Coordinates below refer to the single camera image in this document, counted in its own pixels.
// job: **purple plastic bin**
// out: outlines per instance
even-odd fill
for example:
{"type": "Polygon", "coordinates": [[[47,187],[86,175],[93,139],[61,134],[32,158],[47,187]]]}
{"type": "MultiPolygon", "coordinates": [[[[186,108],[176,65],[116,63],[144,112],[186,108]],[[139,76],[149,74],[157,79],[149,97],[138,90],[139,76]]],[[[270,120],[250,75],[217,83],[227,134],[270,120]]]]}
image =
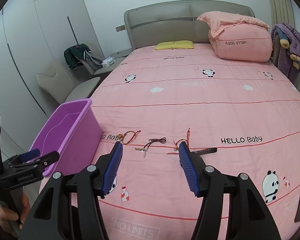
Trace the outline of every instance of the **purple plastic bin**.
{"type": "Polygon", "coordinates": [[[91,103],[89,98],[63,103],[34,140],[31,150],[38,148],[41,156],[52,151],[60,154],[59,161],[45,169],[45,177],[56,171],[77,173],[91,164],[103,134],[91,103]]]}

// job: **pink comforter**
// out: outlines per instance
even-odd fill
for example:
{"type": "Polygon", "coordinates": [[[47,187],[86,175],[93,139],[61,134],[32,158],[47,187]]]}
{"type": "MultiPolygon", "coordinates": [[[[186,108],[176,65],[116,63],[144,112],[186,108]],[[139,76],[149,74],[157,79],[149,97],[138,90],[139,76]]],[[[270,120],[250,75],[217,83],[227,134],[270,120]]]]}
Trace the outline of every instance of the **pink comforter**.
{"type": "MultiPolygon", "coordinates": [[[[115,188],[100,200],[111,240],[191,238],[202,199],[189,190],[179,156],[167,154],[189,128],[190,150],[218,148],[203,156],[207,165],[251,177],[283,240],[299,227],[300,93],[272,64],[219,59],[209,44],[151,46],[132,52],[91,99],[105,131],[93,163],[118,134],[141,130],[123,146],[115,188]],[[145,157],[135,150],[162,137],[167,143],[152,144],[145,157]]],[[[225,195],[219,239],[227,207],[225,195]]]]}

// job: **pink pillowcase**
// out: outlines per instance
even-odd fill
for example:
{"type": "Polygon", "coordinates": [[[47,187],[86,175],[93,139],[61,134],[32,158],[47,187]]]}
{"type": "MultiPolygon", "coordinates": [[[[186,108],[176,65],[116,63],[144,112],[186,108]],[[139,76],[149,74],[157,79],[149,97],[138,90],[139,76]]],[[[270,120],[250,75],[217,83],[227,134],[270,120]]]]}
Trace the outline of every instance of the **pink pillowcase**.
{"type": "Polygon", "coordinates": [[[272,52],[269,25],[239,14],[207,12],[198,19],[210,26],[209,41],[223,59],[266,62],[272,52]]]}
{"type": "Polygon", "coordinates": [[[253,24],[268,30],[270,27],[265,22],[251,17],[234,13],[211,11],[200,15],[197,20],[206,22],[211,29],[211,36],[215,38],[224,29],[240,23],[253,24]]]}

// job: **hand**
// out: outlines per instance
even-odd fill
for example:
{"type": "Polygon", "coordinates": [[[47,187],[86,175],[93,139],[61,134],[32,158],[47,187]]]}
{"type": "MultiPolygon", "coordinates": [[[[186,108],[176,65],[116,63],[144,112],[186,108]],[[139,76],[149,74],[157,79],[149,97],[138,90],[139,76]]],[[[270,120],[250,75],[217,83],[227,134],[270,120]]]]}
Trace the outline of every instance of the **hand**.
{"type": "MultiPolygon", "coordinates": [[[[21,197],[21,203],[22,203],[22,214],[20,216],[21,223],[20,229],[23,227],[23,224],[25,223],[25,220],[30,212],[30,203],[28,196],[23,193],[21,197]]],[[[14,237],[18,237],[15,231],[12,229],[11,225],[8,221],[17,221],[19,218],[18,214],[14,211],[0,206],[0,226],[3,228],[4,231],[11,234],[14,237]]]]}

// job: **curtain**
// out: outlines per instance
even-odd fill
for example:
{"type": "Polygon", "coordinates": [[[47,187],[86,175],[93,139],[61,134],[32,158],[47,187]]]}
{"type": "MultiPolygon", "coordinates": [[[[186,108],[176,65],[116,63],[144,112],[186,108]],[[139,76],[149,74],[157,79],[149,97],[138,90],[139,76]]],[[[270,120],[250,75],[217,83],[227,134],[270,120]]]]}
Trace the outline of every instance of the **curtain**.
{"type": "Polygon", "coordinates": [[[294,27],[294,18],[290,0],[270,0],[272,24],[287,22],[294,27]]]}

